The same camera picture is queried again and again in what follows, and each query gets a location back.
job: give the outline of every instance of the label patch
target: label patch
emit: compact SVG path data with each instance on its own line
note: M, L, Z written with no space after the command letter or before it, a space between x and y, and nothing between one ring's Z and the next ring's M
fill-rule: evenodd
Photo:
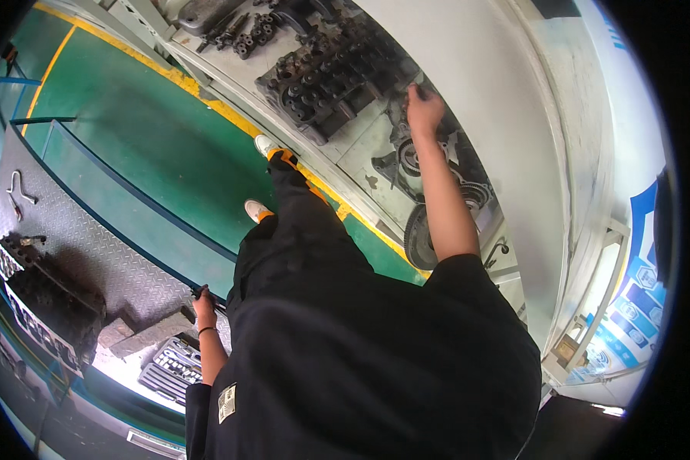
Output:
M235 413L235 385L237 384L238 382L235 382L222 390L220 398L217 399L218 424Z

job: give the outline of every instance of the white sneaker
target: white sneaker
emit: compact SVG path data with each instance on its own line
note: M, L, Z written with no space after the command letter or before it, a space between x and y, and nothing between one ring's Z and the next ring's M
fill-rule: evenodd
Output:
M271 152L272 149L279 148L279 146L265 134L258 134L255 139L253 139L253 144L255 144L255 148L265 158L268 158L268 152Z
M255 222L256 224L260 223L258 216L260 216L262 212L268 211L268 208L265 207L265 205L257 199L247 199L246 202L243 204L243 207L245 208L246 213L248 213L248 217L253 219L253 222Z

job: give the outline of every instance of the diamond plate steel platform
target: diamond plate steel platform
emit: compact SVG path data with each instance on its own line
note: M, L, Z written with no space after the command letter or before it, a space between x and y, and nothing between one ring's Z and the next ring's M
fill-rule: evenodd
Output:
M25 193L38 199L32 205L20 193L12 194L23 214L21 222L7 193L15 170L21 172ZM101 293L108 317L126 311L141 329L191 304L187 284L131 247L132 241L102 226L63 187L8 126L0 159L0 237L45 235L46 244L37 249L79 285ZM223 334L230 336L228 330Z

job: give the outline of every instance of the green floor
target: green floor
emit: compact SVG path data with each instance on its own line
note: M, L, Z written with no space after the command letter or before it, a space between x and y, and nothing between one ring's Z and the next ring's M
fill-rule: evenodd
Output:
M30 12L13 41L29 78L43 75L70 28L54 16ZM23 109L32 96L33 90L26 92ZM276 208L266 161L248 134L141 62L81 29L56 60L31 116L77 116L70 129L98 156L234 252L254 225L243 211L243 201L256 198ZM30 126L26 132L39 152L47 130ZM143 249L192 281L209 283L218 294L230 288L232 263L149 210L60 136L52 135L45 160L100 216ZM424 282L356 218L349 216L345 225L378 273Z

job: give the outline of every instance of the black pants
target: black pants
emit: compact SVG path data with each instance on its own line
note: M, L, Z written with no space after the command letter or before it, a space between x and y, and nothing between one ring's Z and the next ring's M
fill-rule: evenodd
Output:
M268 161L279 213L264 217L240 243L227 298L235 341L235 313L250 296L298 271L323 268L373 271L322 194L296 170L281 149Z

